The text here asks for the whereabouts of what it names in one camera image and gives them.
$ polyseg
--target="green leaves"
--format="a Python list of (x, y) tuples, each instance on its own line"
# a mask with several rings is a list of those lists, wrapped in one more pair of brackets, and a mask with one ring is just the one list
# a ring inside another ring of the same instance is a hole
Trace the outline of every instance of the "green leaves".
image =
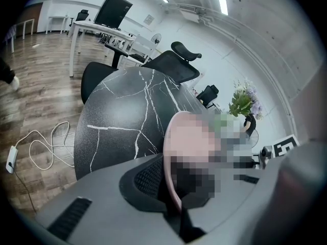
[(238, 117), (239, 114), (248, 116), (251, 109), (251, 99), (243, 92), (235, 92), (231, 99), (232, 104), (229, 105), (229, 113)]

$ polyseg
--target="wooden floor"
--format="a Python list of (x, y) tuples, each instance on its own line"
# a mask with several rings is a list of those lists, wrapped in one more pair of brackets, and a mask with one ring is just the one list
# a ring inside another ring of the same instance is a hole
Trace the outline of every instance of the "wooden floor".
[[(83, 71), (91, 61), (109, 65), (112, 62), (113, 53), (105, 57), (104, 45), (97, 41), (94, 36), (85, 36), (81, 54), (75, 55), (73, 78), (68, 75), (71, 39), (66, 34), (28, 35), (24, 41), (18, 37), (13, 54), (10, 46), (2, 51), (2, 57), (20, 79), (20, 88), (14, 92), (9, 85), (0, 82), (0, 176), (11, 204), (27, 215), (34, 215), (27, 191), (16, 175), (5, 169), (9, 149), (32, 130), (38, 130), (49, 141), (53, 127), (63, 121), (71, 124), (66, 144), (74, 145), (83, 108), (80, 96)], [(62, 125), (56, 131), (54, 144), (62, 144), (66, 129), (67, 125)], [(56, 158), (49, 170), (39, 170), (29, 158), (29, 146), (35, 139), (42, 140), (35, 133), (18, 145), (15, 170), (26, 184), (35, 208), (39, 209), (74, 184), (76, 177), (73, 168)], [(69, 164), (74, 163), (65, 148), (55, 148), (55, 153)], [(39, 143), (32, 146), (31, 154), (43, 168), (52, 160), (52, 155)]]

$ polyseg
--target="cable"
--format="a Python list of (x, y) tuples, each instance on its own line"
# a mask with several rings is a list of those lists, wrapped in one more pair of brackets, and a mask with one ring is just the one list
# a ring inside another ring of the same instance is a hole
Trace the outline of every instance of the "cable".
[(26, 185), (25, 185), (24, 182), (21, 180), (21, 178), (18, 176), (18, 174), (17, 174), (17, 172), (15, 171), (14, 167), (12, 166), (11, 162), (9, 162), (8, 165), (9, 165), (10, 167), (12, 167), (12, 169), (13, 169), (14, 173), (16, 174), (17, 178), (20, 180), (20, 182), (22, 183), (22, 185), (25, 187), (25, 189), (26, 189), (26, 191), (27, 191), (27, 194), (29, 195), (29, 198), (30, 198), (30, 201), (31, 201), (31, 204), (32, 204), (33, 210), (34, 210), (34, 212), (35, 212), (35, 214), (36, 214), (36, 209), (34, 208), (34, 204), (33, 204), (33, 202), (32, 202), (32, 198), (31, 198), (31, 195), (30, 195), (29, 190), (27, 189)]
[[(62, 145), (53, 145), (53, 133), (54, 133), (54, 131), (57, 129), (57, 127), (60, 126), (60, 125), (62, 125), (62, 124), (68, 124), (67, 131), (66, 131), (66, 133), (65, 133), (65, 135), (64, 135), (64, 138), (63, 138), (63, 141), (62, 141)], [(45, 140), (45, 142), (47, 143), (47, 145), (51, 147), (51, 150), (50, 150), (50, 149), (48, 148), (48, 146), (45, 145), (45, 143), (43, 143), (43, 142), (40, 141), (40, 140), (34, 140), (34, 141), (31, 142), (31, 144), (30, 144), (30, 148), (29, 148), (29, 155), (30, 155), (30, 159), (32, 160), (32, 162), (35, 164), (36, 167), (38, 167), (40, 170), (47, 170), (47, 169), (50, 169), (51, 166), (53, 165), (53, 162), (54, 162), (54, 159), (55, 159), (54, 156), (56, 156), (56, 158), (58, 158), (60, 161), (62, 161), (63, 163), (65, 163), (67, 166), (72, 167), (72, 168), (75, 168), (73, 165), (70, 165), (70, 164), (66, 163), (63, 159), (61, 159), (60, 157), (58, 157), (57, 155), (55, 155), (54, 152), (53, 152), (53, 151), (54, 151), (54, 150), (53, 150), (53, 147), (65, 147), (66, 150), (67, 150), (67, 151), (69, 152), (69, 154), (71, 155), (71, 157), (74, 158), (74, 156), (71, 154), (71, 152), (70, 152), (70, 151), (68, 150), (68, 148), (67, 148), (67, 147), (73, 148), (74, 146), (68, 146), (68, 145), (65, 144), (65, 141), (66, 141), (66, 138), (67, 138), (67, 135), (68, 135), (68, 132), (69, 132), (70, 127), (71, 127), (71, 126), (70, 126), (69, 122), (67, 122), (67, 121), (64, 121), (64, 122), (61, 122), (61, 123), (57, 124), (57, 125), (53, 128), (53, 130), (52, 130), (52, 132), (51, 132), (51, 144), (48, 143), (48, 141), (44, 138), (44, 136), (43, 136), (39, 131), (37, 131), (37, 130), (33, 130), (33, 131), (31, 131), (28, 135), (26, 135), (24, 138), (20, 139), (20, 140), (16, 143), (15, 148), (17, 148), (17, 145), (18, 145), (21, 141), (25, 140), (29, 135), (31, 135), (32, 133), (36, 132), (36, 133), (38, 133), (38, 134), (39, 134), (39, 135), (40, 135), (40, 136)], [(48, 149), (48, 151), (52, 154), (52, 162), (51, 162), (51, 164), (50, 164), (49, 167), (47, 167), (47, 168), (41, 168), (41, 167), (39, 167), (39, 166), (35, 163), (35, 161), (32, 159), (32, 156), (31, 156), (31, 147), (32, 147), (33, 143), (35, 143), (35, 142), (40, 142), (40, 143), (42, 143), (42, 144), (43, 144), (43, 145)]]

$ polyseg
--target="shoe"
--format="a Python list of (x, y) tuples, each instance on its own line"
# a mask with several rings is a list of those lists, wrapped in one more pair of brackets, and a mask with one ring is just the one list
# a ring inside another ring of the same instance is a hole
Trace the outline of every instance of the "shoe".
[(11, 87), (17, 91), (19, 88), (19, 79), (17, 76), (14, 77), (14, 79), (12, 80), (12, 82), (10, 83)]

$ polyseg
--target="round table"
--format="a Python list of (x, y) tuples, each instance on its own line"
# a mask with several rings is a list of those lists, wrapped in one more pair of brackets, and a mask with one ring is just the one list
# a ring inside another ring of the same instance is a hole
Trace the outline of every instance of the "round table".
[(76, 178), (162, 152), (174, 114), (204, 110), (192, 92), (162, 72), (144, 67), (113, 72), (94, 89), (79, 118)]

